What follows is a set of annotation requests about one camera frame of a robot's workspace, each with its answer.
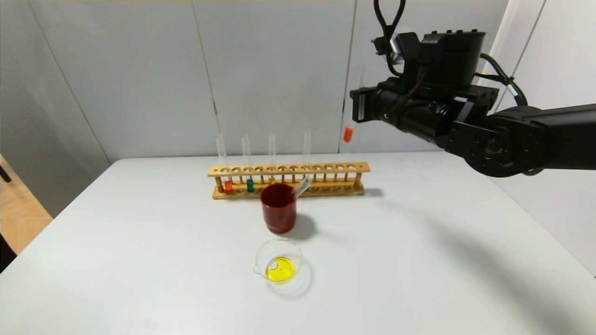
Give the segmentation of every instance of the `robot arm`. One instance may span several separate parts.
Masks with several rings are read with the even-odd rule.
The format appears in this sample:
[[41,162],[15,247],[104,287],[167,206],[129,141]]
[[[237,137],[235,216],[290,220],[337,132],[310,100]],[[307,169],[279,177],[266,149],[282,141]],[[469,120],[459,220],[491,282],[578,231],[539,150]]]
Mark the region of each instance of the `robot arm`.
[[[375,0],[377,17],[378,0]],[[485,33],[457,30],[392,35],[399,19],[373,40],[392,73],[373,88],[350,91],[356,123],[380,120],[460,156],[494,177],[535,175],[543,169],[596,169],[596,104],[540,110],[490,56],[481,54]],[[478,60],[497,75],[475,73]],[[403,60],[403,73],[393,69]],[[503,83],[519,106],[488,115],[498,89],[472,85],[474,76]]]

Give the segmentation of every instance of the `teal liquid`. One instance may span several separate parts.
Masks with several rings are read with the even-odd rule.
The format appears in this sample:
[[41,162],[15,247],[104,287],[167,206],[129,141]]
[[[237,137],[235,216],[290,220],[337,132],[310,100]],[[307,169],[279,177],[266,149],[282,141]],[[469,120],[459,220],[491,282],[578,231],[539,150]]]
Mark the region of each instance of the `teal liquid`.
[[246,190],[249,193],[253,193],[254,192],[254,182],[253,182],[253,178],[249,178],[246,181]]

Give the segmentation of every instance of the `yellow liquid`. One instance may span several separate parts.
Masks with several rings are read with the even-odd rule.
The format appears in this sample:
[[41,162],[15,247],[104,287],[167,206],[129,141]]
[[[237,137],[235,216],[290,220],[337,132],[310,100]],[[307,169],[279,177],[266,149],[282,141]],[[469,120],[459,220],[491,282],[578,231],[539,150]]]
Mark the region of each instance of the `yellow liquid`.
[[267,267],[267,277],[271,281],[284,281],[294,275],[294,263],[286,257],[277,257]]

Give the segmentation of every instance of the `glass beaker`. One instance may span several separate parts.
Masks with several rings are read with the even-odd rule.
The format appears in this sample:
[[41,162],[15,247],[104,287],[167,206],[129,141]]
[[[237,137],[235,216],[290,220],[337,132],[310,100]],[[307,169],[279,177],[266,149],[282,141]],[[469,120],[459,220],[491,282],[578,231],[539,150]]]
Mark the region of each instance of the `glass beaker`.
[[297,277],[302,262],[302,252],[296,244],[287,238],[276,238],[259,248],[254,271],[269,284],[287,284]]

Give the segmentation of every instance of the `black cable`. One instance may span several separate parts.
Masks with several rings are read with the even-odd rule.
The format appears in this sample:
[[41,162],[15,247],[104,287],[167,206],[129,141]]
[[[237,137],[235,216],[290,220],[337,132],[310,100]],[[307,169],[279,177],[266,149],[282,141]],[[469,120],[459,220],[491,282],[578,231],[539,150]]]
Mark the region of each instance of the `black cable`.
[[372,4],[374,7],[374,13],[377,16],[378,23],[381,25],[381,29],[383,30],[383,40],[384,40],[385,46],[386,46],[385,59],[387,61],[387,67],[389,68],[389,71],[394,76],[399,77],[402,75],[402,73],[398,72],[393,67],[393,61],[391,60],[391,43],[390,42],[391,42],[391,38],[393,37],[393,33],[395,32],[395,28],[398,26],[399,20],[401,20],[401,18],[402,18],[403,11],[406,7],[406,0],[401,0],[399,2],[398,13],[395,15],[395,18],[393,19],[393,23],[391,24],[391,26],[388,26],[387,23],[385,22],[385,18],[383,17],[383,14],[381,13],[381,7],[378,4],[378,0],[373,0]]
[[520,89],[519,86],[517,86],[517,84],[515,83],[515,81],[513,81],[514,78],[507,76],[507,74],[505,74],[505,71],[503,71],[503,68],[491,56],[489,56],[487,54],[480,54],[480,58],[486,60],[492,66],[492,68],[495,69],[495,72],[497,73],[497,75],[496,76],[484,75],[482,73],[475,73],[474,75],[476,75],[480,78],[485,78],[485,79],[489,79],[489,80],[494,80],[496,82],[501,82],[505,86],[511,85],[513,90],[517,93],[517,95],[514,96],[514,99],[516,100],[517,105],[518,106],[527,106],[526,96],[523,93],[522,89]]

